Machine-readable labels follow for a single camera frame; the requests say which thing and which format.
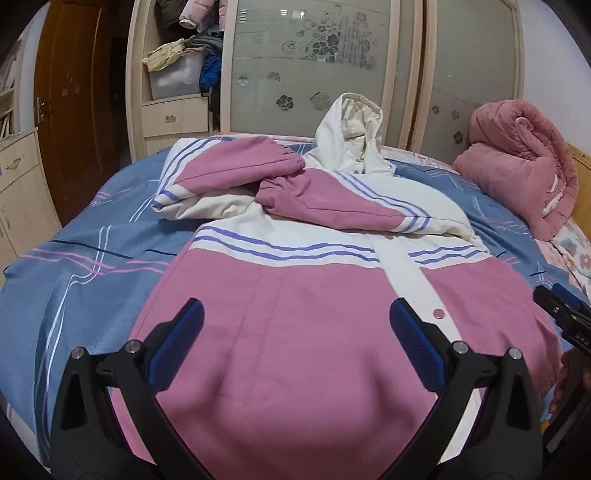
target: pink jacket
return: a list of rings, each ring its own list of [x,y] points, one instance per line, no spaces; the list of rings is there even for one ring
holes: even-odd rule
[[[197,28],[199,30],[199,24],[203,18],[210,12],[215,0],[189,0],[181,16],[179,23],[185,28]],[[219,6],[220,14],[220,30],[226,28],[226,11],[228,9],[228,0],[220,0]]]
[[[487,103],[472,114],[472,146],[454,168],[551,240],[573,211],[577,173],[558,129],[530,103]]]
[[[131,338],[203,302],[203,330],[157,399],[218,480],[384,473],[436,400],[390,328],[399,297],[477,352],[520,348],[541,395],[556,381],[558,337],[529,285],[457,204],[393,175],[381,124],[377,105],[346,93],[304,157],[267,137],[183,138],[168,153],[152,208],[216,220],[168,266]],[[259,180],[256,196],[242,187]],[[444,460],[481,402],[475,391]],[[118,390],[113,406],[148,460]]]

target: folded pink quilt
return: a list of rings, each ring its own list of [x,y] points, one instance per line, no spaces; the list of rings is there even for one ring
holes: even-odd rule
[[[487,103],[472,114],[472,146],[454,168],[551,240],[572,213],[577,173],[558,129],[530,103]]]

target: blue gripper pad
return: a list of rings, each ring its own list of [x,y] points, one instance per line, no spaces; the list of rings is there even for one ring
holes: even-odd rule
[[[437,331],[439,328],[425,324],[404,299],[394,300],[390,305],[390,325],[423,386],[442,395],[446,386],[446,363],[426,331],[428,325]]]
[[[172,328],[148,363],[147,383],[152,393],[170,387],[197,336],[203,328],[205,310],[200,301],[191,299],[172,321]]]
[[[555,283],[552,286],[552,293],[560,300],[565,302],[569,307],[579,310],[581,308],[581,301],[575,297],[571,292],[564,288],[561,284]]]

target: white wall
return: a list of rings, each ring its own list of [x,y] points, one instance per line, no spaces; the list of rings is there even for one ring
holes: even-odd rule
[[[519,0],[525,47],[523,98],[565,140],[591,153],[591,67],[566,27],[542,0]]]
[[[43,22],[47,16],[49,3],[43,5],[29,22],[29,32],[25,40],[21,83],[18,94],[18,117],[20,123],[20,133],[30,132],[35,128],[35,119],[33,117],[33,82],[35,81],[35,62],[37,61],[37,48],[39,46],[39,37]]]

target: jacket hood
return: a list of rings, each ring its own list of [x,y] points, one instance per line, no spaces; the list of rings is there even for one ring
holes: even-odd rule
[[[394,166],[379,153],[383,117],[382,109],[363,95],[341,95],[316,130],[316,147],[304,155],[307,168],[393,173]]]

